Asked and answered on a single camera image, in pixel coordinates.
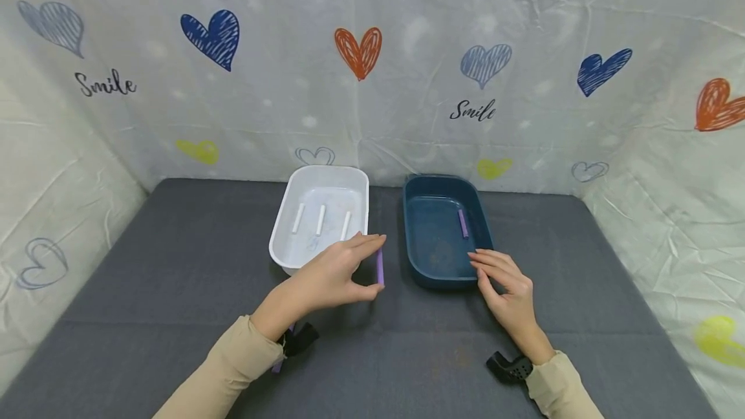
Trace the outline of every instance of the yellow heart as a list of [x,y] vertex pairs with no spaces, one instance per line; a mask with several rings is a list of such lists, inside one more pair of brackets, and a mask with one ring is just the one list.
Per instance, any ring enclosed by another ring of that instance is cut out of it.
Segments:
[[696,327],[694,341],[706,356],[721,364],[745,369],[745,346],[733,340],[733,335],[735,321],[727,316],[714,316]]
[[202,141],[200,144],[194,144],[187,140],[176,140],[176,147],[190,158],[209,165],[216,164],[217,159],[220,158],[220,149],[217,149],[215,143],[210,140]]
[[482,178],[493,180],[498,178],[512,166],[512,159],[502,159],[492,162],[490,159],[481,159],[476,165]]

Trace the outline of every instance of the plastic tray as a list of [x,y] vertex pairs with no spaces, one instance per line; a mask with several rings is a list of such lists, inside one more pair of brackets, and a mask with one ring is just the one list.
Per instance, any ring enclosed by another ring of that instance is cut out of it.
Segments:
[[269,254],[293,275],[330,244],[358,231],[367,234],[368,214],[369,179],[362,170],[303,166],[290,176],[269,239]]
[[475,285],[466,252],[492,249],[474,185],[457,176],[418,175],[404,185],[406,251],[418,285],[458,290]]

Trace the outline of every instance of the sleeve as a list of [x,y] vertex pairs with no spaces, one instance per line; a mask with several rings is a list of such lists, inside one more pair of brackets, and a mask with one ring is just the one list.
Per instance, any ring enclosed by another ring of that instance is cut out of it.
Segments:
[[224,419],[241,391],[282,359],[283,347],[241,316],[153,419]]
[[603,419],[577,369],[561,351],[549,362],[535,366],[526,383],[530,398],[549,419]]

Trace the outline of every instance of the purple stick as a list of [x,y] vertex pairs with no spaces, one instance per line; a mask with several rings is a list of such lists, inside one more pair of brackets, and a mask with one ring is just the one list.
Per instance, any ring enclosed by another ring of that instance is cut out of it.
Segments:
[[[292,332],[295,329],[295,324],[290,325],[290,331]],[[272,374],[279,374],[279,370],[281,369],[281,361],[277,362],[274,367],[272,368]]]
[[383,278],[383,248],[378,249],[378,283],[381,285],[385,285],[385,279]]
[[468,229],[466,227],[466,218],[464,217],[463,209],[458,209],[458,218],[460,218],[460,230],[464,232],[464,238],[468,238]]

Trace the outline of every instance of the orange heart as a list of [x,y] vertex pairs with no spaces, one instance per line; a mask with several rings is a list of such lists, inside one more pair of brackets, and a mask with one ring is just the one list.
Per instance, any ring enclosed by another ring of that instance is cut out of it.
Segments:
[[745,97],[727,102],[729,81],[715,78],[706,83],[696,106],[698,131],[717,131],[745,120]]
[[378,61],[380,47],[383,45],[383,34],[378,28],[370,28],[362,36],[362,46],[357,46],[357,40],[351,32],[338,28],[334,33],[334,41],[341,57],[357,76],[358,81],[365,79],[373,71]]

